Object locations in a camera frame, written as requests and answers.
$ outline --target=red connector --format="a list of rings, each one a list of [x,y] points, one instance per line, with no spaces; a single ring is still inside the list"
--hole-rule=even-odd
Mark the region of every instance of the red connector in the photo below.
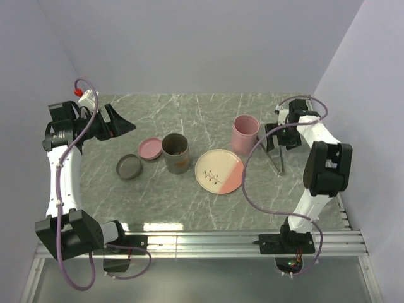
[[[83,91],[80,90],[79,88],[77,88],[76,90],[74,90],[74,94],[75,94],[77,97],[81,97],[81,96],[83,95]]]

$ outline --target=cable connector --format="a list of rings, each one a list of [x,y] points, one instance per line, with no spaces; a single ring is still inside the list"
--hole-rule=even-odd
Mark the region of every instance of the cable connector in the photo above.
[[[81,96],[83,95],[83,91],[80,90],[79,88],[77,88],[77,89],[74,90],[74,94],[75,94],[77,97],[81,97]]]
[[[275,113],[278,115],[281,109],[282,109],[282,106],[277,104],[275,107]]]

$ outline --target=pink cup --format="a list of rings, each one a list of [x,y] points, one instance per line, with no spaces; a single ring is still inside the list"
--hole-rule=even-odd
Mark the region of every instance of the pink cup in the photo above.
[[[234,153],[248,156],[255,145],[259,131],[259,122],[250,115],[241,115],[233,123],[230,146]]]

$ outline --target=leaf design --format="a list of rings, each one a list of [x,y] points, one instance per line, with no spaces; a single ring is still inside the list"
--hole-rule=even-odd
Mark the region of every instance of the leaf design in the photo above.
[[[214,174],[211,174],[211,170],[209,170],[209,172],[206,172],[205,170],[203,171],[203,173],[205,174],[205,178],[207,178],[207,177],[209,177],[209,182],[211,182],[212,180],[213,180],[213,185],[216,185],[216,184],[218,184],[218,183],[221,183],[219,180],[218,180],[218,177],[219,177],[219,175],[214,175]]]

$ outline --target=gray cup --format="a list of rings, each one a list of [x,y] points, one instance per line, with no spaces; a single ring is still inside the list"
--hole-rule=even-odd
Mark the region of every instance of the gray cup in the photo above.
[[[190,164],[188,140],[181,134],[168,134],[162,147],[167,170],[175,175],[185,173]]]

